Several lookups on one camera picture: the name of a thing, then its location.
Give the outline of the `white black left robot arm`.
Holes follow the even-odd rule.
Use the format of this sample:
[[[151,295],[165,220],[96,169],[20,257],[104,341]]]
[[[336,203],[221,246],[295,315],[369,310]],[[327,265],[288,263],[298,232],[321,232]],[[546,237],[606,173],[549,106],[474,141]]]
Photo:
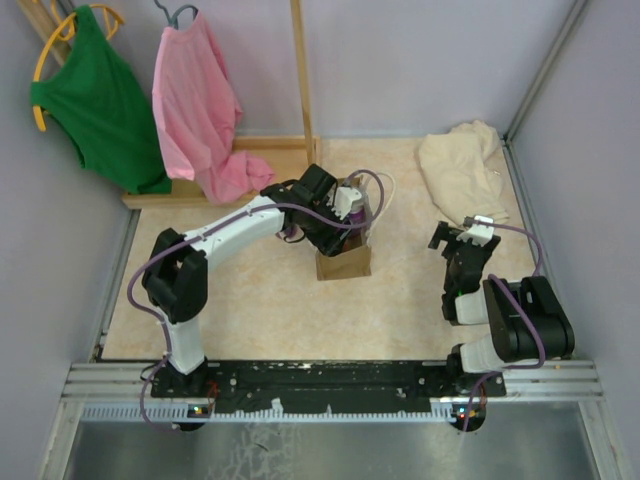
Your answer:
[[[208,301],[210,273],[268,236],[299,231],[318,253],[340,254],[349,235],[368,226],[365,196],[348,177],[337,180],[313,164],[298,180],[267,186],[247,205],[208,226],[157,238],[141,283],[160,315],[172,383],[184,395],[201,394],[208,373],[198,317]]]

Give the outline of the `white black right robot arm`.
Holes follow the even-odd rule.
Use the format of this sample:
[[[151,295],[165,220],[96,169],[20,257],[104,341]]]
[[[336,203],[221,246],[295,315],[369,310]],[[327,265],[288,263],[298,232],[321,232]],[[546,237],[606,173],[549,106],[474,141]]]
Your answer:
[[[478,396],[495,374],[569,359],[575,349],[573,327],[549,280],[540,273],[540,263],[519,281],[484,273],[501,242],[497,229],[534,238],[524,229],[477,215],[465,218],[461,228],[440,221],[428,244],[432,250],[444,247],[444,319],[453,326],[489,328],[481,339],[453,347],[447,357],[448,387],[461,396]]]

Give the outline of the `purple soda can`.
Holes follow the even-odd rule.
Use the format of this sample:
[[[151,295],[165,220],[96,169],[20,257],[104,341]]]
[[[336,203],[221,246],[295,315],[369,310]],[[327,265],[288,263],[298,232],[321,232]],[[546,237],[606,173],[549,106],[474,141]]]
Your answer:
[[[367,230],[369,227],[369,207],[366,203],[359,204],[352,208],[349,214],[349,223],[354,226],[351,229],[350,234],[357,236],[362,230]]]

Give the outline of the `brown canvas bag white handles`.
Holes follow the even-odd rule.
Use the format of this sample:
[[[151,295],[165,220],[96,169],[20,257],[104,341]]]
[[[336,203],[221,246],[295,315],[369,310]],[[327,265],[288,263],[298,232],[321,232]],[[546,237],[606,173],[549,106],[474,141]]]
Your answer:
[[[365,203],[369,207],[369,227],[350,238],[346,242],[345,251],[337,256],[324,256],[316,251],[316,275],[319,281],[371,275],[371,236],[376,224],[391,205],[396,191],[395,178],[382,171],[359,169],[339,181],[357,186],[364,194]]]

